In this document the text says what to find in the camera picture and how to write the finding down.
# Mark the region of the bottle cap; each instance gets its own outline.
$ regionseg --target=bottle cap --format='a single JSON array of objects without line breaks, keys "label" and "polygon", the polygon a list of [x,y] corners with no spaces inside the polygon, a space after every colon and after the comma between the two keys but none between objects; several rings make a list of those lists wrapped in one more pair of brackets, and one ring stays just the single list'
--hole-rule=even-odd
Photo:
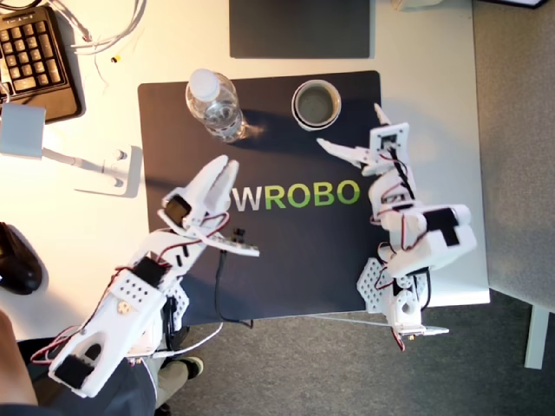
[{"label": "bottle cap", "polygon": [[197,69],[189,79],[191,93],[201,101],[214,100],[219,94],[219,80],[209,69]]}]

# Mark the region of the black cable on floor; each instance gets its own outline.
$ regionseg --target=black cable on floor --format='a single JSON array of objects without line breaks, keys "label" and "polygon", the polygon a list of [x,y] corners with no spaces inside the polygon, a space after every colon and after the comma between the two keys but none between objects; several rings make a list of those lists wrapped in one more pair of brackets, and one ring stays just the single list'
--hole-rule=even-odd
[{"label": "black cable on floor", "polygon": [[428,307],[430,299],[432,299],[432,279],[430,277],[430,270],[426,271],[426,283],[428,284],[428,298],[426,299],[424,306],[420,309],[421,312]]},{"label": "black cable on floor", "polygon": [[218,314],[219,319],[223,322],[230,322],[230,323],[237,323],[239,325],[244,325],[248,329],[254,328],[254,321],[251,320],[251,323],[240,321],[238,319],[229,319],[222,315],[221,310],[219,308],[219,283],[221,281],[222,270],[224,268],[225,259],[227,258],[227,251],[222,250],[219,253],[219,262],[218,262],[218,270],[216,270],[216,285],[214,287],[214,308],[216,309],[216,314]]}]

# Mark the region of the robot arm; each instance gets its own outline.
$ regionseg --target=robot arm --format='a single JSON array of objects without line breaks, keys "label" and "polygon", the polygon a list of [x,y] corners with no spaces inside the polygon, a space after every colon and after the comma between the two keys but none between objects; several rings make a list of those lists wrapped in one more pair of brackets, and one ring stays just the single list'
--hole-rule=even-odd
[{"label": "robot arm", "polygon": [[236,161],[220,156],[188,186],[164,198],[158,213],[169,228],[148,235],[127,266],[118,269],[95,312],[49,364],[53,380],[82,397],[95,397],[122,359],[156,352],[162,341],[161,310],[169,298],[175,301],[173,327],[181,328],[189,299],[180,282],[206,246],[259,255],[256,247],[219,234],[229,219],[225,202],[237,171]]},{"label": "robot arm", "polygon": [[328,153],[377,175],[369,189],[370,222],[389,232],[357,283],[369,313],[383,312],[402,349],[404,335],[436,335],[443,328],[421,324],[429,302],[429,272],[444,267],[476,246],[470,211],[464,205],[425,206],[416,199],[408,160],[408,124],[391,125],[375,104],[382,125],[370,131],[369,147],[351,149],[317,139]]}]

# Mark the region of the computer mouse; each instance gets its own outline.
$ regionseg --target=computer mouse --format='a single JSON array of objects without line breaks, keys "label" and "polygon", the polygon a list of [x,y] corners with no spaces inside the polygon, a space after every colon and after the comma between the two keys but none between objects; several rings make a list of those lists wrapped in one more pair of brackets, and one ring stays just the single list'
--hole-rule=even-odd
[{"label": "computer mouse", "polygon": [[30,295],[41,283],[38,259],[7,224],[0,223],[0,288]]}]

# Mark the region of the table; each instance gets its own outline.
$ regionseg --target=table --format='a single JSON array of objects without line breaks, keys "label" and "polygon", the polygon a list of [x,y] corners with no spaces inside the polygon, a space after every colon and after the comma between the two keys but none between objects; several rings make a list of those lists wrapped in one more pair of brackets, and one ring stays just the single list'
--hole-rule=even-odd
[{"label": "table", "polygon": [[[120,31],[133,7],[131,0],[102,0],[95,7],[66,3],[95,37]],[[86,113],[48,126],[45,145],[84,157],[125,143],[140,150],[137,87],[186,81],[200,67],[230,78],[375,69],[389,118],[410,123],[419,198],[466,204],[473,213],[478,249],[434,273],[431,305],[488,302],[471,2],[452,0],[404,13],[374,1],[371,9],[372,59],[235,60],[229,56],[227,0],[151,1],[144,29],[123,50],[125,43],[97,56],[107,85],[94,58],[70,58],[81,77]],[[68,25],[62,24],[62,32],[73,42]],[[122,59],[113,64],[115,53]],[[32,296],[0,290],[0,307],[12,318],[18,339],[52,336],[89,316],[114,266],[126,263],[148,233],[140,159],[132,191],[117,198],[74,191],[68,184],[71,167],[0,158],[0,220],[23,233],[48,270],[47,284]]]}]

